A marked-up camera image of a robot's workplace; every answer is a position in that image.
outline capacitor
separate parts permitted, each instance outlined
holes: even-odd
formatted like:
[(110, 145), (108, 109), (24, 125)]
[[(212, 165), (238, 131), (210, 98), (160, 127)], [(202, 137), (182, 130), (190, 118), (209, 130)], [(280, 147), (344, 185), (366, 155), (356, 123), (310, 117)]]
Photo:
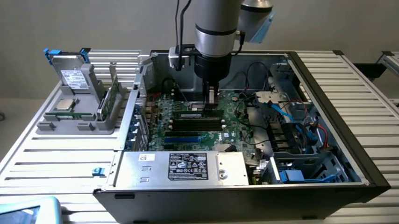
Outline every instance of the capacitor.
[(237, 97), (230, 97), (232, 102), (237, 102), (238, 98)]

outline circuit board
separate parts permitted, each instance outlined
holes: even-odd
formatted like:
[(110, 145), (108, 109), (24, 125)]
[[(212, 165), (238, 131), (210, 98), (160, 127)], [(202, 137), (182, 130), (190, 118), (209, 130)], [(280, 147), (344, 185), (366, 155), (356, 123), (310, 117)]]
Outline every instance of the circuit board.
[[(196, 111), (193, 105), (200, 104), (197, 101), (174, 101), (172, 96), (161, 95), (154, 97), (145, 107), (145, 118), (150, 133), (150, 142), (148, 145), (149, 151), (210, 151), (217, 150), (230, 145), (236, 146), (236, 150), (242, 152), (244, 157), (250, 157), (254, 152), (253, 139), (246, 138), (242, 141), (250, 128), (240, 124), (234, 116), (234, 109), (240, 100), (233, 101), (232, 97), (238, 99), (238, 94), (232, 91), (224, 91), (218, 95), (218, 105), (214, 110), (222, 110), (224, 125), (221, 131), (202, 131), (198, 132), (200, 142), (196, 143), (165, 143), (165, 133), (169, 131), (168, 123), (173, 112)], [(238, 111), (244, 110), (244, 104), (240, 104)], [(240, 118), (240, 121), (248, 124), (248, 119)]]

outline white sticker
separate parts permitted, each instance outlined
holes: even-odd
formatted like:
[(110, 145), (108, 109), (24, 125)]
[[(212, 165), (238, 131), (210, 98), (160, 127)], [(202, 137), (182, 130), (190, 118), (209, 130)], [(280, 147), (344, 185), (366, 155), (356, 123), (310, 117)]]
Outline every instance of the white sticker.
[(72, 90), (88, 90), (85, 77), (80, 70), (61, 70), (61, 73)]
[(154, 154), (140, 154), (138, 162), (142, 162), (142, 161), (154, 161)]

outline barcode sticker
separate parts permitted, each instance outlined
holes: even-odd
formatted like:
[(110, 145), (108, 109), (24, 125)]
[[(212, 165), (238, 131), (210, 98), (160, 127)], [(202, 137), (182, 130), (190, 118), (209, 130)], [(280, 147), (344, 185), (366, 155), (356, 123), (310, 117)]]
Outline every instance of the barcode sticker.
[(85, 77), (80, 70), (61, 70), (61, 73), (72, 90), (88, 90)]

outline silver metal grating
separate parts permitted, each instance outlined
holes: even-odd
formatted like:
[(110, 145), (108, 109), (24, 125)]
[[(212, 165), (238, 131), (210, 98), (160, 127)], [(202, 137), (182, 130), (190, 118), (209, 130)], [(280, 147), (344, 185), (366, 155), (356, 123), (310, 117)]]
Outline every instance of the silver metal grating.
[[(125, 62), (125, 69), (118, 69), (117, 74), (130, 85), (137, 65), (128, 63), (137, 62), (138, 53), (92, 50), (89, 58), (96, 68), (106, 68), (109, 61), (118, 65)], [(297, 54), (392, 189), (366, 204), (349, 204), (324, 220), (265, 223), (399, 223), (399, 120), (394, 110), (380, 99), (373, 85), (360, 79), (361, 74), (345, 58), (330, 51), (298, 51)], [(96, 75), (106, 83), (108, 70), (97, 69)], [(109, 167), (118, 128), (109, 136), (36, 135), (34, 123), (56, 93), (54, 90), (0, 163), (0, 203), (53, 195), (61, 202), (64, 223), (114, 224), (92, 196), (92, 190), (105, 183), (106, 177), (92, 177), (90, 170)]]

